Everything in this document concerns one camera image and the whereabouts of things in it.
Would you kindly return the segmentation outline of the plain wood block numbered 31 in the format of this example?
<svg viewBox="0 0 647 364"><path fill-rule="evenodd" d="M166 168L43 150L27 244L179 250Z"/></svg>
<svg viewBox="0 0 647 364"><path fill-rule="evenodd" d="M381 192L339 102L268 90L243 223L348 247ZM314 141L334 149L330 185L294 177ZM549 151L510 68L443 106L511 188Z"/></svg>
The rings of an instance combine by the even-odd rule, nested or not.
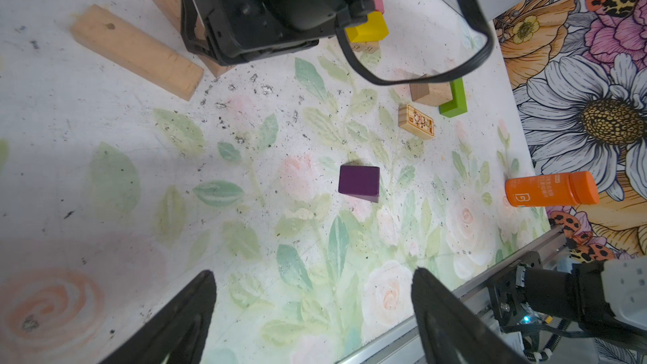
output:
<svg viewBox="0 0 647 364"><path fill-rule="evenodd" d="M182 9L181 0L153 0L153 2L162 12L162 14L167 18L167 20L173 25L173 27L175 27L175 30L180 32L180 17ZM219 64L214 62L214 60L203 55L198 55L198 58L210 70L215 78L219 78L229 70L233 69L233 67L220 66Z"/></svg>

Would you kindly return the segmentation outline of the yellow wood block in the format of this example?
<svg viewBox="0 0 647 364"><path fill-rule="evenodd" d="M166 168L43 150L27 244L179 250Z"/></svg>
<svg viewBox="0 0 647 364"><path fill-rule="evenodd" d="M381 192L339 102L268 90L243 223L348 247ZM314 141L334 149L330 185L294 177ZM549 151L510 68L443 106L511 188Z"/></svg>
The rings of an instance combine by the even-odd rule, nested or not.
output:
<svg viewBox="0 0 647 364"><path fill-rule="evenodd" d="M384 40L389 28L382 13L375 11L367 16L367 22L345 29L350 43L364 43Z"/></svg>

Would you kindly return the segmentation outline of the pink wood block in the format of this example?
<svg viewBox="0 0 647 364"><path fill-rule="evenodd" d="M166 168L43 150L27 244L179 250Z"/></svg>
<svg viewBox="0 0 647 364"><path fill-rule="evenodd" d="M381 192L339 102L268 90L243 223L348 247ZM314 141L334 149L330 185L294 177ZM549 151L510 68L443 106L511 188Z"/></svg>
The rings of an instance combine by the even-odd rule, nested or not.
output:
<svg viewBox="0 0 647 364"><path fill-rule="evenodd" d="M375 6L375 10L381 14L385 13L383 0L372 0Z"/></svg>

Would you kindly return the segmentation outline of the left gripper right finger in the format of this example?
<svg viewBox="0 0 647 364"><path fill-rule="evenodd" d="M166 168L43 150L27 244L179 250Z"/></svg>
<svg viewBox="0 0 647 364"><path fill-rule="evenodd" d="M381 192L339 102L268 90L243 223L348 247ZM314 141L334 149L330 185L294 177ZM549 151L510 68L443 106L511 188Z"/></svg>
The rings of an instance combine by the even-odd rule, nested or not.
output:
<svg viewBox="0 0 647 364"><path fill-rule="evenodd" d="M527 361L425 268L414 272L411 299L428 363Z"/></svg>

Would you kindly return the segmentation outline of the plain wood block numbered 11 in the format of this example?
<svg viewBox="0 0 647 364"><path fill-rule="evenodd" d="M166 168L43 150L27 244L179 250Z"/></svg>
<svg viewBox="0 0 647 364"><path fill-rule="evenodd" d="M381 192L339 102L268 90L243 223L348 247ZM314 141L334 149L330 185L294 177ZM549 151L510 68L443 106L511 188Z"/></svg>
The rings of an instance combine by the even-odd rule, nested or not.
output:
<svg viewBox="0 0 647 364"><path fill-rule="evenodd" d="M96 4L70 32L80 45L180 99L190 100L203 78L202 67Z"/></svg>

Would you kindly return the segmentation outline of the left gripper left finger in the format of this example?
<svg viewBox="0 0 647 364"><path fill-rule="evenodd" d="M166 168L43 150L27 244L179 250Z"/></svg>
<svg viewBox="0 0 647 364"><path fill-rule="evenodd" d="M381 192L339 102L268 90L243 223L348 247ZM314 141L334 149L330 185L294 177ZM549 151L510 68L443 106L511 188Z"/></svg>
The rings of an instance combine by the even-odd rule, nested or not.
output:
<svg viewBox="0 0 647 364"><path fill-rule="evenodd" d="M216 302L214 274L202 271L104 364L199 363Z"/></svg>

